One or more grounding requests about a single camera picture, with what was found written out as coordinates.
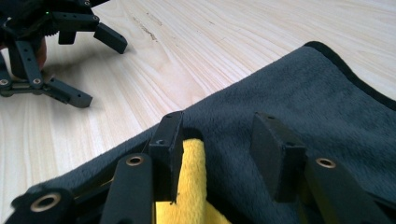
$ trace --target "yellow towel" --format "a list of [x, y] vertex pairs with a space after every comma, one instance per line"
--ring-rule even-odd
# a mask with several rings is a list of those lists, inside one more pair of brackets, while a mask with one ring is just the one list
[[157, 223], [230, 223], [224, 215], [206, 201], [204, 143], [198, 139], [190, 139], [184, 141], [183, 147], [177, 203], [156, 203]]

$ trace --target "light wood surface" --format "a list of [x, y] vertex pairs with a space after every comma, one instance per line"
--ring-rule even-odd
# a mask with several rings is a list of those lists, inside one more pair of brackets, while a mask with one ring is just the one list
[[394, 0], [112, 0], [94, 9], [129, 42], [119, 55], [79, 33], [47, 38], [46, 77], [93, 96], [78, 109], [47, 96], [0, 97], [0, 221], [28, 187], [62, 175], [304, 43], [336, 51], [396, 99]]

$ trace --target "gray towel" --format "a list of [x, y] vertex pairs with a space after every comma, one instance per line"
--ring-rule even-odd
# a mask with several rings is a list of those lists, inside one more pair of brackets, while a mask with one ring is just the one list
[[[249, 155], [254, 112], [277, 117], [309, 156], [337, 159], [363, 189], [396, 203], [395, 110], [395, 101], [359, 80], [331, 49], [310, 42], [187, 108], [184, 127], [187, 137], [204, 140], [208, 200], [231, 221], [295, 223], [295, 204], [271, 201]], [[28, 192], [80, 194], [111, 176], [117, 159], [140, 150], [155, 128]]]

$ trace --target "black mechanical device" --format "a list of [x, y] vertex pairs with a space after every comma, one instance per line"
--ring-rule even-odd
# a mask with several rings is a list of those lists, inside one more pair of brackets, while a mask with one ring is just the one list
[[88, 107], [92, 97], [60, 80], [52, 78], [45, 83], [35, 61], [35, 52], [44, 36], [59, 32], [59, 44], [74, 44], [77, 32], [94, 32], [116, 52], [122, 54], [127, 46], [125, 38], [99, 22], [92, 12], [107, 0], [27, 0], [20, 14], [7, 18], [1, 24], [8, 47], [11, 71], [22, 80], [11, 79], [3, 56], [0, 54], [0, 95], [8, 97], [17, 93], [46, 94], [65, 104]]
[[310, 158], [280, 120], [256, 113], [250, 154], [277, 203], [297, 202], [302, 223], [396, 223], [396, 205], [365, 192], [328, 157]]
[[74, 195], [45, 189], [14, 200], [11, 223], [156, 223], [155, 202], [175, 202], [183, 155], [182, 112], [163, 117], [141, 153], [121, 158], [112, 176]]

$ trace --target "robotic claw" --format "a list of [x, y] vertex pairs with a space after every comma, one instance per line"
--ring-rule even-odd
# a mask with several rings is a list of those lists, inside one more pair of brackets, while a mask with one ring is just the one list
[[125, 38], [99, 22], [92, 7], [108, 0], [27, 0], [18, 16], [3, 17], [3, 36], [0, 42], [8, 47], [11, 71], [22, 80], [12, 80], [3, 55], [0, 54], [0, 95], [17, 93], [46, 94], [60, 102], [84, 108], [91, 104], [92, 97], [60, 80], [52, 78], [45, 83], [35, 62], [35, 52], [44, 36], [59, 32], [60, 45], [74, 44], [77, 32], [94, 32], [96, 39], [119, 54], [128, 45]]

